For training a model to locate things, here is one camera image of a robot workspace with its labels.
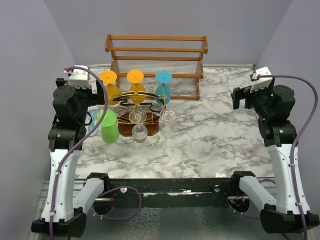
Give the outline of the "orange wine glass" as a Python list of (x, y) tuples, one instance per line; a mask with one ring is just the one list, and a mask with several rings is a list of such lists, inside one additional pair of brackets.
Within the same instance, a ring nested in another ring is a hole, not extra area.
[[(128, 72), (126, 75), (127, 80), (131, 83), (131, 87), (129, 89), (130, 92), (144, 92), (145, 88), (142, 85), (142, 80), (144, 79), (144, 74), (142, 71), (138, 69), (134, 69)], [(135, 104), (141, 104), (145, 99), (146, 96), (140, 94), (133, 94), (130, 96), (130, 99)]]
[(120, 93), (119, 88), (115, 85), (117, 80), (117, 74), (112, 70), (105, 70), (100, 75), (99, 78), (102, 80), (103, 84), (105, 85), (105, 89), (108, 94), (108, 104), (109, 105), (116, 105), (119, 101), (113, 100), (115, 95)]

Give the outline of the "green plastic wine glass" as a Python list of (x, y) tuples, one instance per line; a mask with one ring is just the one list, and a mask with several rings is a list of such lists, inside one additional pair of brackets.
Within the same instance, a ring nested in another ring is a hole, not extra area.
[(108, 109), (100, 123), (100, 135), (105, 143), (115, 143), (120, 136), (118, 126), (116, 124), (118, 118), (115, 112)]

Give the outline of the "gold wire wine glass rack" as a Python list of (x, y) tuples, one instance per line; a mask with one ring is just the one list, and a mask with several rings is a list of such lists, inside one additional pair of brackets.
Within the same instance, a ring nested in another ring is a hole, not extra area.
[[(134, 93), (135, 92), (133, 91), (119, 92), (119, 94), (113, 96), (112, 98), (114, 101), (118, 101), (118, 104), (120, 104), (121, 108), (130, 109), (130, 112), (133, 110), (145, 111), (147, 117), (143, 125), (147, 128), (148, 136), (153, 136), (159, 131), (160, 112), (166, 109), (167, 104), (155, 93), (146, 91), (139, 91), (135, 93), (146, 96), (142, 103), (137, 104), (134, 103), (130, 98), (130, 96), (132, 96)], [(132, 132), (129, 131), (132, 131), (134, 124), (132, 124), (129, 120), (130, 112), (121, 116), (117, 116), (119, 132), (124, 137), (132, 136)]]

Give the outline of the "clear glass cup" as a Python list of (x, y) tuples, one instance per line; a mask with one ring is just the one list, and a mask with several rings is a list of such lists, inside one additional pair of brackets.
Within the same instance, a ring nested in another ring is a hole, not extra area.
[(132, 137), (137, 143), (143, 143), (146, 141), (148, 136), (148, 129), (143, 125), (144, 121), (147, 119), (147, 114), (143, 110), (135, 109), (130, 112), (129, 118), (130, 122), (134, 124), (132, 128)]

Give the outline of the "blue plastic wine glass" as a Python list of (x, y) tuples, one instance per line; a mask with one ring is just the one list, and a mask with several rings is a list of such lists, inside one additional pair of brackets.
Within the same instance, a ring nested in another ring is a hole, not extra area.
[(155, 75), (155, 79), (158, 82), (158, 86), (155, 90), (155, 94), (168, 104), (171, 100), (171, 89), (168, 84), (172, 81), (172, 74), (168, 71), (159, 71)]

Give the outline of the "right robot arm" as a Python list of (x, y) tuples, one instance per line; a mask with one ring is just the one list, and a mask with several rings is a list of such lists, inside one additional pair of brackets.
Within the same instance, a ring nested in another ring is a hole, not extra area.
[(297, 131), (288, 120), (296, 102), (294, 91), (284, 85), (251, 91), (251, 87), (234, 88), (234, 109), (245, 100), (245, 108), (257, 113), (258, 128), (270, 156), (276, 196), (272, 196), (252, 173), (235, 172), (229, 189), (240, 196), (245, 193), (260, 211), (262, 228), (269, 234), (302, 233), (317, 227), (320, 218), (311, 213), (304, 197), (298, 165)]

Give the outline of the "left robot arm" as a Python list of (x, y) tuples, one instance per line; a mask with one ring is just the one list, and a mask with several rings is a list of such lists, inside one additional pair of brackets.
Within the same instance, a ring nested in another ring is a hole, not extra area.
[(55, 116), (48, 134), (50, 149), (50, 179), (47, 198), (41, 217), (31, 224), (31, 231), (53, 237), (83, 235), (87, 214), (97, 196), (106, 197), (111, 190), (106, 173), (95, 173), (74, 196), (75, 172), (83, 141), (89, 136), (86, 129), (88, 108), (104, 105), (107, 99), (103, 84), (96, 81), (97, 92), (89, 83), (74, 87), (70, 81), (56, 79), (52, 105)]

